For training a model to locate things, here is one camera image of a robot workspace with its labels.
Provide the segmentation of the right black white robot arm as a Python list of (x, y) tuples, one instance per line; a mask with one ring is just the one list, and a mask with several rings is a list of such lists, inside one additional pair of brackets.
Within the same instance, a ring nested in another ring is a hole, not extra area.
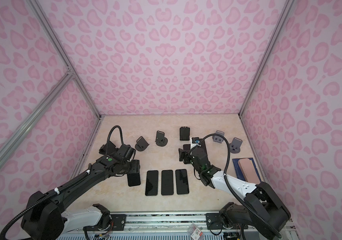
[(230, 153), (223, 170), (210, 163), (200, 145), (189, 151), (179, 149), (178, 153), (181, 161), (192, 164), (205, 186), (229, 193), (239, 202), (229, 202), (220, 210), (225, 228), (248, 225), (255, 227), (268, 240), (282, 238), (280, 232), (291, 219), (291, 214), (269, 184), (248, 183), (230, 176), (227, 173)]

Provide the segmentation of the blue phone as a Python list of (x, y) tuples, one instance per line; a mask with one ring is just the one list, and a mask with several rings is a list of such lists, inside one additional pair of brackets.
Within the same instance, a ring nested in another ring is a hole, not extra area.
[(183, 150), (184, 150), (184, 151), (190, 151), (190, 149), (191, 149), (191, 144), (185, 144), (185, 145), (183, 145)]

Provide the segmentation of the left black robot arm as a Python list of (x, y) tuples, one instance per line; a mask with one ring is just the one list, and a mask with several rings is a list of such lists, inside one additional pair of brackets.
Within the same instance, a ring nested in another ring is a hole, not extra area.
[(33, 240), (55, 240), (61, 234), (83, 227), (105, 230), (111, 226), (110, 211), (101, 204), (69, 212), (67, 208), (98, 183), (140, 170), (136, 150), (129, 145), (107, 152), (67, 183), (46, 193), (35, 192), (28, 200), (21, 228)]

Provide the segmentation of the purple phone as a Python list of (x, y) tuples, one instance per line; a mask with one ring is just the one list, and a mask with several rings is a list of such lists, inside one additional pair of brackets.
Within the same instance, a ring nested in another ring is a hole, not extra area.
[(173, 185), (173, 170), (163, 170), (162, 171), (162, 196), (171, 196), (174, 194)]

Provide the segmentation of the green phone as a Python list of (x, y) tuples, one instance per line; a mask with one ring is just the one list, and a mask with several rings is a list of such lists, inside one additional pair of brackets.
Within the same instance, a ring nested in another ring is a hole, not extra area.
[(146, 196), (157, 196), (159, 186), (159, 171), (152, 170), (147, 172), (146, 178)]
[(127, 174), (128, 186), (136, 187), (141, 185), (140, 173)]

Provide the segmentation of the silver phone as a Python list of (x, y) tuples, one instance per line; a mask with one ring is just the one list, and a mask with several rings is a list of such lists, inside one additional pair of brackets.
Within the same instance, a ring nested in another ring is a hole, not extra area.
[(199, 145), (204, 150), (204, 152), (207, 154), (206, 143), (203, 139), (199, 139)]

